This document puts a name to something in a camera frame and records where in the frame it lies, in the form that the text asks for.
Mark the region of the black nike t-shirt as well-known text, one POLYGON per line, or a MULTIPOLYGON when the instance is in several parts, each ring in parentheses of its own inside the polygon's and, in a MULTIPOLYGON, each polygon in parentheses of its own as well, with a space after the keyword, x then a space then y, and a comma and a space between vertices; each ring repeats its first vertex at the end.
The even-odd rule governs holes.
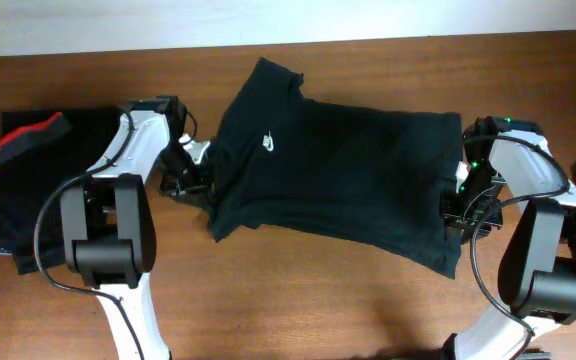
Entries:
POLYGON ((226 110, 209 159, 209 231, 274 225, 369 244, 453 277, 459 114, 383 111, 303 96, 304 78, 260 59, 226 110))

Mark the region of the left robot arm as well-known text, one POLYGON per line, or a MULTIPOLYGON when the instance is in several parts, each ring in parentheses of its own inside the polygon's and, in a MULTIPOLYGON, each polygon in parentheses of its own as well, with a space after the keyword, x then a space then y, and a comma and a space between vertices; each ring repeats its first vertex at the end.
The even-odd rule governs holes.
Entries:
POLYGON ((98 299, 122 359, 168 359, 150 291, 156 230, 145 191, 200 201, 209 190, 209 143, 185 133, 191 114, 175 96, 129 102, 103 155, 59 196, 67 267, 98 299))

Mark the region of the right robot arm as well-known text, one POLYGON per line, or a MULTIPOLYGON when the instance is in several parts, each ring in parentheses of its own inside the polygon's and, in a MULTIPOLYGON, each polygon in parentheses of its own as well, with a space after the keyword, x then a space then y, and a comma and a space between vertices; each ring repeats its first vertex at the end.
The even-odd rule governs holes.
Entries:
POLYGON ((476 283, 490 303, 470 328, 452 334, 442 359, 548 359, 531 352, 538 337, 576 321, 576 185, 548 149, 534 122, 477 119, 460 143, 455 190, 443 194, 447 229, 469 246, 476 283), (502 211, 521 217, 498 268, 492 295, 479 271, 477 242, 503 224, 502 211))

